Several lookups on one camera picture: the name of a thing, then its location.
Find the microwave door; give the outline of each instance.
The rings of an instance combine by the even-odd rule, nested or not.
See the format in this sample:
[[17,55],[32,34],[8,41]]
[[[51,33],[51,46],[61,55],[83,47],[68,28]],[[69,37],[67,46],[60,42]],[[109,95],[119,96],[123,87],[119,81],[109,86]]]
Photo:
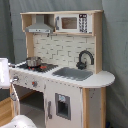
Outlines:
[[56,32],[79,33],[79,14],[58,14],[56,20]]

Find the wall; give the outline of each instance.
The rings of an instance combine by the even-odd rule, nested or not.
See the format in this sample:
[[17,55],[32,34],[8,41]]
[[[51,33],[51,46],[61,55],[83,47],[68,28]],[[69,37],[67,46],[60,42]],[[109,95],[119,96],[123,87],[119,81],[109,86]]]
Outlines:
[[104,10],[103,70],[116,76],[107,87],[107,120],[114,128],[128,126],[128,0],[10,0],[16,62],[26,58],[21,12]]
[[[94,37],[73,35],[34,35],[34,55],[40,56],[43,62],[70,66],[76,68],[79,61],[79,53],[83,50],[89,51],[94,57]],[[82,56],[82,62],[87,62],[87,69],[94,71],[91,59],[87,54]]]
[[[13,33],[8,0],[0,0],[0,58],[14,63]],[[9,90],[0,90],[0,101],[9,97]]]

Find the faucet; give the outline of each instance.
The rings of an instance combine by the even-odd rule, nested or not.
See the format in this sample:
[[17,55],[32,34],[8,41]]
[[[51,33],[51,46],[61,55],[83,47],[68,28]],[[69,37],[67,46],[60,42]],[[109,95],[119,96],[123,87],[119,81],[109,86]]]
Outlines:
[[82,69],[85,69],[86,66],[87,66],[86,62],[85,62],[85,63],[82,63],[82,62],[81,62],[81,57],[82,57],[82,55],[83,55],[84,53],[86,53],[86,54],[89,55],[89,57],[90,57],[90,59],[91,59],[91,65],[94,65],[94,58],[93,58],[92,54],[91,54],[89,51],[84,50],[84,51],[80,52],[80,54],[79,54],[79,62],[78,62],[77,65],[76,65],[76,67],[78,67],[78,69],[81,69],[81,70],[82,70]]

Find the stovetop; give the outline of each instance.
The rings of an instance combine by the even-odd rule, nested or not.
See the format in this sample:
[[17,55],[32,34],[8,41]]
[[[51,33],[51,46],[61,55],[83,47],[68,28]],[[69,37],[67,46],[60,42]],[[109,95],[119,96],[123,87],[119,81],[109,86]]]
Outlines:
[[58,65],[41,63],[40,66],[31,68],[31,67],[28,67],[28,65],[25,63],[25,64],[22,64],[22,65],[17,66],[17,67],[22,68],[22,69],[26,69],[26,70],[30,70],[30,71],[36,71],[36,72],[44,73],[44,72],[50,71],[53,68],[58,67]]

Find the range hood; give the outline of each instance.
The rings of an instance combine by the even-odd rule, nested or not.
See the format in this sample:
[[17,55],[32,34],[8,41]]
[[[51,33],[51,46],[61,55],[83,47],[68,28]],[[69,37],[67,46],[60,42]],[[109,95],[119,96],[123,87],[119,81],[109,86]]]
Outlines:
[[36,23],[26,27],[25,32],[53,33],[54,28],[45,24],[44,15],[36,15]]

